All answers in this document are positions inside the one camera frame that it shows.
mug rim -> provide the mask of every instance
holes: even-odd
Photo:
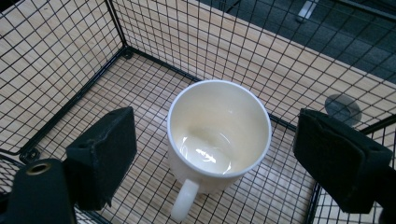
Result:
[[[192,88],[195,88],[195,87],[200,86],[200,85],[204,85],[204,84],[206,84],[206,83],[213,83],[213,82],[224,83],[224,84],[232,85],[232,86],[235,86],[236,88],[238,88],[238,89],[240,89],[240,90],[242,90],[242,91],[248,93],[248,94],[249,94],[251,97],[253,97],[253,99],[258,103],[258,105],[259,105],[260,108],[262,109],[262,112],[263,112],[263,114],[264,114],[266,120],[268,121],[268,127],[267,127],[267,128],[268,128],[268,130],[267,130],[267,131],[268,131],[268,136],[266,136],[267,139],[268,139],[268,141],[267,141],[267,143],[266,143],[266,145],[265,145],[265,148],[264,148],[264,150],[262,151],[262,154],[260,155],[260,157],[259,157],[257,160],[255,160],[252,164],[250,164],[248,167],[246,167],[245,169],[240,170],[240,171],[237,171],[237,172],[228,173],[228,174],[217,174],[217,173],[208,172],[208,171],[206,171],[206,170],[204,170],[204,169],[201,169],[201,168],[199,168],[199,167],[193,165],[191,162],[189,162],[189,161],[181,154],[180,150],[178,150],[178,148],[177,148],[177,146],[176,146],[176,143],[175,143],[175,141],[174,141],[174,139],[173,139],[172,132],[171,132],[171,122],[170,122],[170,121],[171,121],[171,118],[172,118],[172,111],[174,110],[174,107],[175,107],[177,101],[180,99],[180,97],[181,97],[182,95],[184,95],[184,93],[185,93],[186,91],[189,91],[189,90],[192,89]],[[213,80],[198,81],[198,82],[196,82],[196,83],[194,83],[194,84],[188,86],[188,87],[187,87],[186,89],[184,89],[183,91],[181,91],[181,92],[177,95],[177,97],[175,98],[175,100],[173,101],[173,103],[171,104],[171,107],[169,108],[168,116],[167,116],[167,121],[166,121],[166,126],[167,126],[167,127],[166,127],[166,131],[167,131],[168,138],[169,138],[169,141],[168,141],[168,142],[172,145],[172,150],[175,151],[175,153],[176,153],[177,156],[183,161],[183,163],[185,163],[186,165],[188,165],[192,170],[194,170],[195,172],[197,172],[197,173],[199,173],[199,174],[207,175],[207,176],[211,176],[211,177],[216,177],[216,178],[233,178],[233,177],[237,177],[237,176],[240,176],[240,175],[244,175],[245,173],[247,173],[248,171],[250,171],[251,169],[253,169],[253,168],[256,167],[257,165],[259,165],[259,163],[264,159],[265,155],[267,154],[267,152],[268,152],[268,150],[269,150],[269,146],[270,146],[270,144],[271,144],[271,135],[272,135],[272,131],[271,131],[271,130],[272,130],[272,127],[271,127],[271,120],[270,120],[270,118],[269,118],[269,116],[268,116],[268,112],[267,112],[267,110],[265,109],[263,103],[262,103],[262,102],[259,100],[259,98],[257,98],[251,91],[247,90],[246,88],[244,88],[244,87],[242,87],[242,86],[240,86],[240,85],[238,85],[238,84],[235,84],[235,83],[233,83],[233,82],[231,82],[231,81],[226,81],[226,80],[217,80],[217,79],[213,79]]]

white mug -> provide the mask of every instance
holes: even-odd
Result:
[[[171,216],[181,221],[198,192],[224,190],[262,161],[271,122],[250,91],[229,81],[207,80],[177,96],[167,134],[170,168],[183,184]]]

ceramic cup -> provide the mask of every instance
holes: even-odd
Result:
[[[183,185],[171,216],[181,221],[197,193],[224,190],[262,161],[271,122],[250,91],[229,81],[207,80],[177,96],[167,134],[170,168]]]

mug handle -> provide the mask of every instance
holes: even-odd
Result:
[[[184,181],[172,208],[171,217],[174,221],[181,222],[187,216],[197,195],[198,188],[199,185],[197,183],[189,179]]]

dark floor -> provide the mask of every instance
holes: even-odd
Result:
[[[394,8],[388,7],[387,17],[334,0],[319,0],[311,18],[300,23],[296,17],[305,0],[200,1],[396,83]],[[385,1],[393,0],[378,0],[382,5],[364,1],[363,7],[385,11]]]

